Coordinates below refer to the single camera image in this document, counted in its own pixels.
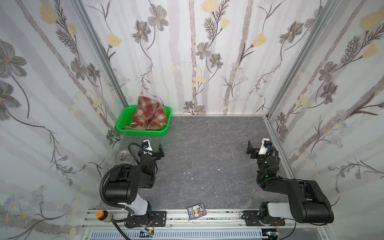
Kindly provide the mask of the blue patterned card box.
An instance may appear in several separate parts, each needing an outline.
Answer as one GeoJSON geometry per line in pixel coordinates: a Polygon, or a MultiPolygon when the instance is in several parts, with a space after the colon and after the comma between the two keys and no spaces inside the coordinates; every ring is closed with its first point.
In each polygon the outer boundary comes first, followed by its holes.
{"type": "Polygon", "coordinates": [[[196,220],[200,217],[207,215],[207,211],[203,203],[199,203],[197,205],[187,207],[187,212],[188,212],[190,221],[196,220]]]}

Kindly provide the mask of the olive khaki skirt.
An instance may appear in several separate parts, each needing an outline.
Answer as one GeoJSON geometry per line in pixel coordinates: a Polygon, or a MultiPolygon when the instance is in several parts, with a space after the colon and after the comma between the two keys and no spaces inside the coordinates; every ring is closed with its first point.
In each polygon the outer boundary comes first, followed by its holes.
{"type": "Polygon", "coordinates": [[[153,113],[141,108],[129,108],[123,114],[120,128],[130,131],[161,131],[168,126],[168,120],[167,110],[164,106],[157,107],[153,113]]]}

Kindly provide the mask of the green plastic basket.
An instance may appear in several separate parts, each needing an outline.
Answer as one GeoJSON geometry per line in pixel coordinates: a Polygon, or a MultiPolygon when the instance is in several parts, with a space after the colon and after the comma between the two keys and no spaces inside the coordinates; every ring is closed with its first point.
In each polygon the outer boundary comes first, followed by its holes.
{"type": "Polygon", "coordinates": [[[122,132],[128,136],[155,136],[155,137],[162,137],[167,134],[167,130],[169,129],[169,126],[171,124],[171,116],[172,116],[172,109],[167,106],[162,106],[166,110],[166,114],[168,117],[168,123],[165,127],[160,127],[158,131],[152,131],[152,130],[125,130],[124,127],[128,126],[133,119],[133,115],[135,112],[135,109],[138,108],[138,105],[132,105],[129,107],[126,107],[123,112],[120,115],[120,118],[118,119],[116,123],[116,129],[119,132],[122,132]]]}

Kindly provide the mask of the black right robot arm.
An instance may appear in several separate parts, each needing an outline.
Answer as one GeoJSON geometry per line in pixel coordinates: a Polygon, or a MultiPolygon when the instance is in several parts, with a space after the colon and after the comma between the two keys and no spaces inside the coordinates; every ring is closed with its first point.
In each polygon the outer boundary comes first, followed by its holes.
{"type": "Polygon", "coordinates": [[[270,139],[263,139],[259,148],[248,141],[246,154],[257,160],[258,186],[265,192],[288,197],[287,202],[262,203],[258,215],[263,224],[282,219],[322,226],[334,221],[332,205],[316,181],[278,176],[281,159],[270,139]]]}

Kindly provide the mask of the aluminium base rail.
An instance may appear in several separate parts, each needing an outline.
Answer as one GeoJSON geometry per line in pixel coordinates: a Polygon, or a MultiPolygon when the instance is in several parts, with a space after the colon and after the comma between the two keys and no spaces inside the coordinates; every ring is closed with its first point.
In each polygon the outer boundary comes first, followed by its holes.
{"type": "MultiPolygon", "coordinates": [[[[88,210],[85,220],[81,225],[82,230],[116,230],[112,223],[105,223],[98,220],[96,212],[98,210],[88,210]]],[[[127,217],[127,211],[108,210],[116,219],[127,217]]],[[[246,229],[246,222],[242,219],[244,211],[257,210],[207,210],[207,215],[196,220],[189,220],[187,210],[160,210],[167,212],[165,217],[165,225],[163,227],[149,227],[149,229],[246,229]]],[[[292,228],[295,223],[293,220],[284,220],[285,225],[280,227],[272,226],[255,226],[252,228],[273,228],[282,230],[284,228],[292,228]]]]}

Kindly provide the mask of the red plaid skirt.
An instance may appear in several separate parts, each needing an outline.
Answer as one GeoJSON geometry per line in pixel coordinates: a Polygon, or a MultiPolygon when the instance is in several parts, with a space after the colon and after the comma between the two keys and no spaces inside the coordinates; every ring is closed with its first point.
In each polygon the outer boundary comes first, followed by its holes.
{"type": "Polygon", "coordinates": [[[166,110],[160,103],[147,97],[138,98],[138,108],[135,109],[130,123],[131,128],[157,131],[160,127],[165,127],[167,123],[166,110]]]}

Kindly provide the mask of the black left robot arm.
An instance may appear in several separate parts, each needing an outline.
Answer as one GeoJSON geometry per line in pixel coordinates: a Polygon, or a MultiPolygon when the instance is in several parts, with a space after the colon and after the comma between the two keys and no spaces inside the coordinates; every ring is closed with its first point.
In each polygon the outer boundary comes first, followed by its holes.
{"type": "Polygon", "coordinates": [[[150,202],[138,193],[139,189],[151,189],[158,172],[157,161],[165,156],[162,145],[153,151],[150,141],[130,143],[126,149],[136,162],[115,165],[103,176],[99,194],[102,202],[113,208],[128,212],[124,219],[115,219],[108,211],[99,211],[96,217],[114,225],[124,223],[127,228],[149,226],[155,221],[150,202]]]}

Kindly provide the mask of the clear tape roll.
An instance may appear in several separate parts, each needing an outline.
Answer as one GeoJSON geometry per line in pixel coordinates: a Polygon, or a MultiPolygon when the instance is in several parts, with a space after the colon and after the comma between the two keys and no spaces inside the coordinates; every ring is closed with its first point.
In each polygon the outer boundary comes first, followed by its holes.
{"type": "Polygon", "coordinates": [[[126,164],[130,163],[132,160],[132,155],[128,149],[122,149],[117,153],[116,163],[117,164],[126,164]]]}

